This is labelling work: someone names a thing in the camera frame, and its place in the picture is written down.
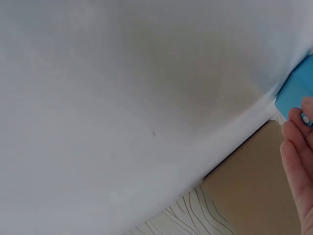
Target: white curved surface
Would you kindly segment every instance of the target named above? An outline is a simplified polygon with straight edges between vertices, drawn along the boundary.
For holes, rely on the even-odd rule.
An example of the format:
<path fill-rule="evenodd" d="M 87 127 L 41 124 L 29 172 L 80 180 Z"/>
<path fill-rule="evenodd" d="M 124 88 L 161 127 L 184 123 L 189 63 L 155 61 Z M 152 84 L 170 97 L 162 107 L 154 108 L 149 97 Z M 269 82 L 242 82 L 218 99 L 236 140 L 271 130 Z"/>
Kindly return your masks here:
<path fill-rule="evenodd" d="M 120 234 L 270 117 L 310 1 L 3 1 L 0 231 Z"/>

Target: wavy line pattern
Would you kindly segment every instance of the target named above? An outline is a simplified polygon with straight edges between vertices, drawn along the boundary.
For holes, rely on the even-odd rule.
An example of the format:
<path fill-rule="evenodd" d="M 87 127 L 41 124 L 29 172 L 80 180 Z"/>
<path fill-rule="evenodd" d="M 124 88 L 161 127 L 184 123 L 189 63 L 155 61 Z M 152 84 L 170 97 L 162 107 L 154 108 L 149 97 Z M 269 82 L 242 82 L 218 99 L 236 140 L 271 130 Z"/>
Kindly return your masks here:
<path fill-rule="evenodd" d="M 234 235 L 201 186 L 125 235 Z"/>

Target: finger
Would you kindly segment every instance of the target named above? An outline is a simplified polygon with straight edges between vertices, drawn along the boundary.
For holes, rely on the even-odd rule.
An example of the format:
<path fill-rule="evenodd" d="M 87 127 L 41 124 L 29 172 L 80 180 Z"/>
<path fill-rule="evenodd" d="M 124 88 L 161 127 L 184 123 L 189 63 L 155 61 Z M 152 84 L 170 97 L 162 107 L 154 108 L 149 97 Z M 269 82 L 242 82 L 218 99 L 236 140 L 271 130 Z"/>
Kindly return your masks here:
<path fill-rule="evenodd" d="M 289 113 L 289 120 L 292 121 L 304 136 L 309 147 L 313 149 L 313 127 L 309 127 L 302 121 L 302 110 L 299 108 L 292 108 Z"/>
<path fill-rule="evenodd" d="M 280 146 L 282 162 L 301 223 L 313 207 L 313 185 L 308 178 L 295 147 L 290 141 Z"/>
<path fill-rule="evenodd" d="M 313 97 L 303 97 L 301 102 L 303 112 L 308 116 L 310 120 L 313 120 Z"/>
<path fill-rule="evenodd" d="M 288 113 L 288 120 L 292 121 L 301 131 L 302 135 L 306 138 L 312 132 L 312 128 L 308 127 L 302 121 L 302 112 L 303 111 L 299 108 L 292 108 Z"/>
<path fill-rule="evenodd" d="M 286 140 L 290 141 L 300 157 L 303 168 L 310 179 L 313 179 L 313 151 L 304 139 L 299 128 L 290 120 L 282 126 L 282 134 Z"/>

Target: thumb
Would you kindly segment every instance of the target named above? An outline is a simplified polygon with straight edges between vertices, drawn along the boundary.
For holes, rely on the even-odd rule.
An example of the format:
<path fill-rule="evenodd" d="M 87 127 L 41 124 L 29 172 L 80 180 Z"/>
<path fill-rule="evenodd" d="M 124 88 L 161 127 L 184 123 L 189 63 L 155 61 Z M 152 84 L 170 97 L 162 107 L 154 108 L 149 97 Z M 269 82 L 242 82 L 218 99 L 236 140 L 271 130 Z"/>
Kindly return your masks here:
<path fill-rule="evenodd" d="M 313 120 L 313 97 L 303 97 L 301 107 L 303 112 L 308 116 L 308 118 L 310 120 Z"/>

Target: blue plastic item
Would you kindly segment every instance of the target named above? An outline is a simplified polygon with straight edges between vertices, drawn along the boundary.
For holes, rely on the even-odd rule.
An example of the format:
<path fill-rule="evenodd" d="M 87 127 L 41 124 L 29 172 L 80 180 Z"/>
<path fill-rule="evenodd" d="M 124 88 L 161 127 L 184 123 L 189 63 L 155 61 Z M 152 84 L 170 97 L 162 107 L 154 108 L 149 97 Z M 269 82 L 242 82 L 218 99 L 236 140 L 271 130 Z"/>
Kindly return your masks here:
<path fill-rule="evenodd" d="M 313 55 L 307 56 L 292 71 L 277 95 L 275 106 L 287 119 L 291 108 L 301 108 L 304 96 L 313 96 Z M 301 118 L 307 126 L 313 125 L 304 113 L 301 114 Z"/>

